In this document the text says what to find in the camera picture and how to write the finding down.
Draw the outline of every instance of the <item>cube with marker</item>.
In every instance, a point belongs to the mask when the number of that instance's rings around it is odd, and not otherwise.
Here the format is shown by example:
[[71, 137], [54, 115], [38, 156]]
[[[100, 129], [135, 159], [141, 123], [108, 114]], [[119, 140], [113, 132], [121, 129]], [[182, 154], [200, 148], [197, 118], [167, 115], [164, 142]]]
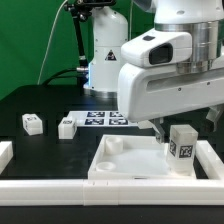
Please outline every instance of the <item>cube with marker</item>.
[[72, 117], [64, 117], [58, 126], [59, 139], [73, 139], [77, 125]]
[[24, 114], [22, 120], [23, 128], [29, 135], [43, 134], [42, 120], [36, 114]]
[[198, 132], [190, 125], [173, 125], [166, 161], [171, 170], [190, 175], [193, 170]]

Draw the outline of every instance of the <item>black table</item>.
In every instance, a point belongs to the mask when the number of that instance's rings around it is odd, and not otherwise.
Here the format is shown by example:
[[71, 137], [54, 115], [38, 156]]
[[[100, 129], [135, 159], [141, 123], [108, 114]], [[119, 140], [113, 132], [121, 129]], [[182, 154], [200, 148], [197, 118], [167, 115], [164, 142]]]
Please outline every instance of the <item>black table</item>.
[[[69, 111], [117, 110], [115, 99], [83, 96], [74, 86], [24, 86], [0, 101], [0, 141], [13, 141], [14, 158], [0, 179], [86, 179], [103, 134], [153, 135], [152, 130], [128, 128], [78, 128], [73, 140], [58, 140], [58, 124]], [[216, 133], [207, 134], [201, 124], [208, 109], [165, 118], [171, 124], [190, 124], [223, 158], [224, 120]], [[44, 134], [28, 136], [22, 115], [36, 113]], [[195, 162], [199, 178], [206, 178]], [[4, 223], [223, 223], [224, 206], [48, 206], [1, 207]]]

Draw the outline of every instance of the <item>white cable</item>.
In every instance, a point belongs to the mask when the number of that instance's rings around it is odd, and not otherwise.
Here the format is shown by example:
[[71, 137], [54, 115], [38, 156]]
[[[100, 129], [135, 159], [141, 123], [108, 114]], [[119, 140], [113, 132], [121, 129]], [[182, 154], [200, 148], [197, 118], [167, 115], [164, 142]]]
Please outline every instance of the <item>white cable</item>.
[[129, 15], [129, 17], [130, 17], [130, 20], [129, 20], [129, 40], [132, 39], [131, 33], [132, 33], [133, 4], [134, 4], [134, 2], [132, 0], [131, 5], [130, 5], [130, 15]]
[[67, 1], [68, 1], [68, 0], [65, 0], [65, 1], [61, 4], [61, 6], [59, 7], [59, 9], [58, 9], [58, 11], [57, 11], [57, 14], [56, 14], [56, 16], [55, 16], [54, 23], [53, 23], [53, 26], [52, 26], [52, 29], [51, 29], [51, 34], [50, 34], [50, 37], [49, 37], [49, 40], [48, 40], [48, 44], [47, 44], [46, 53], [45, 53], [45, 56], [44, 56], [44, 60], [43, 60], [43, 62], [42, 62], [41, 69], [40, 69], [40, 74], [39, 74], [39, 78], [38, 78], [37, 85], [40, 85], [40, 80], [41, 80], [41, 77], [42, 77], [42, 75], [43, 75], [44, 66], [45, 66], [45, 63], [46, 63], [46, 60], [47, 60], [47, 57], [48, 57], [48, 53], [49, 53], [49, 50], [50, 50], [50, 46], [51, 46], [51, 42], [52, 42], [52, 38], [53, 38], [53, 35], [54, 35], [55, 27], [56, 27], [56, 24], [57, 24], [57, 21], [58, 21], [59, 14], [60, 14], [61, 9], [63, 8], [64, 4], [65, 4]]

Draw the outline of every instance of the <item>green backdrop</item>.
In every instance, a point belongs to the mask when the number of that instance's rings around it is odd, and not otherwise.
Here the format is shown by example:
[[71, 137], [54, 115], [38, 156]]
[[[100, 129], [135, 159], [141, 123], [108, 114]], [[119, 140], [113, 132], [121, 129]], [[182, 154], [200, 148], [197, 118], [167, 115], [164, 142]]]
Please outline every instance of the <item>green backdrop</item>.
[[[53, 21], [63, 0], [0, 1], [0, 99], [19, 86], [37, 84]], [[131, 0], [117, 0], [113, 7], [129, 21]], [[83, 23], [86, 55], [93, 57], [91, 19]], [[153, 27], [153, 15], [133, 8], [132, 36]], [[78, 65], [72, 18], [61, 11], [42, 81], [53, 73]], [[74, 80], [60, 84], [75, 84]]]

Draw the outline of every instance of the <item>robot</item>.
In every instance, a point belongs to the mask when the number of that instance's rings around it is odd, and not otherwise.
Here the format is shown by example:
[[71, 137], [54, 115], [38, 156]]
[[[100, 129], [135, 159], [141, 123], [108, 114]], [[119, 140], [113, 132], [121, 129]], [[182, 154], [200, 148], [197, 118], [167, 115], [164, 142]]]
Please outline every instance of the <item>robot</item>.
[[[84, 93], [96, 97], [116, 98], [117, 80], [121, 67], [125, 64], [121, 57], [121, 46], [128, 41], [128, 23], [123, 15], [109, 6], [115, 0], [78, 0], [66, 4], [66, 10], [73, 17], [79, 46], [79, 73], [84, 79]], [[79, 22], [92, 16], [94, 36], [94, 58], [87, 62], [82, 42]]]
[[134, 2], [156, 13], [155, 28], [122, 46], [119, 112], [131, 122], [150, 121], [142, 126], [163, 141], [161, 118], [210, 107], [215, 130], [224, 103], [223, 1]]

